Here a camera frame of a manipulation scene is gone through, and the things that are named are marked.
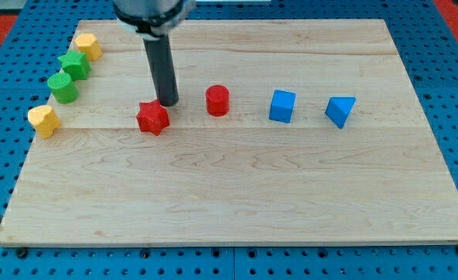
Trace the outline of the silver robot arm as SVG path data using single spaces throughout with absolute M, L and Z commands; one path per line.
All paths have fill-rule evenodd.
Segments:
M 113 0 L 126 31 L 143 39 L 156 96 L 164 107 L 179 100 L 169 33 L 196 8 L 195 0 Z

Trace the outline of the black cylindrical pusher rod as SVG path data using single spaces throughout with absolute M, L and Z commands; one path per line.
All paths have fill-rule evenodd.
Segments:
M 175 69 L 168 36 L 158 40 L 143 40 L 156 97 L 164 107 L 172 107 L 179 100 Z

